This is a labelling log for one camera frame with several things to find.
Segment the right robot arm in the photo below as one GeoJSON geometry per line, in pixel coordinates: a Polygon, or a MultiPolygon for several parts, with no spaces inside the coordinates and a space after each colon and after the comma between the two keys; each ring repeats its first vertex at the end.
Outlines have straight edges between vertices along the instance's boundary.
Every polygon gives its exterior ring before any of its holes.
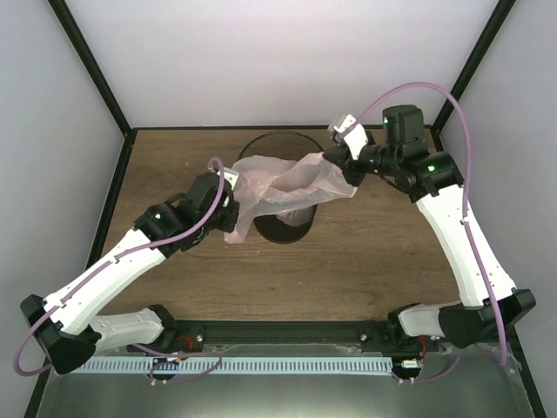
{"type": "Polygon", "coordinates": [[[429,336],[464,348],[505,333],[535,307],[532,291],[519,289],[497,260],[464,200],[464,179],[453,158],[430,152],[422,110],[397,105],[382,116],[382,144],[351,114],[332,122],[328,131],[336,145],[324,157],[352,186],[374,174],[409,197],[433,229],[460,297],[449,304],[411,304],[390,312],[389,345],[405,351],[419,336],[429,336]]]}

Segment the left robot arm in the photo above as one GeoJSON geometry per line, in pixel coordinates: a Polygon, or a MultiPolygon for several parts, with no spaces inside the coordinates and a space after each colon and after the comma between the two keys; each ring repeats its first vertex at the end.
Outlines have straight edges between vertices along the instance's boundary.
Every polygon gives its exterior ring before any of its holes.
{"type": "Polygon", "coordinates": [[[161,305],[110,316],[100,311],[126,287],[174,253],[198,245],[206,235],[229,233],[238,219],[231,169],[197,176],[190,189],[150,206],[101,259],[58,291],[32,294],[20,304],[49,367],[68,374],[94,354],[139,344],[169,352],[178,341],[178,323],[161,305]]]}

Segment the pink plastic trash bag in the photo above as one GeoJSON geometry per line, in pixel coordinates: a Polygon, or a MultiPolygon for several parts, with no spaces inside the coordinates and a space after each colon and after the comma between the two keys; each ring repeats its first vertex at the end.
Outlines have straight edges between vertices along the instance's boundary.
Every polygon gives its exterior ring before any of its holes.
{"type": "Polygon", "coordinates": [[[228,244],[244,242],[256,218],[277,215],[287,226],[300,226],[307,220],[301,211],[349,199],[358,190],[321,152],[309,153],[299,161],[254,155],[235,162],[232,170],[238,173],[234,199],[239,214],[233,231],[225,234],[228,244]]]}

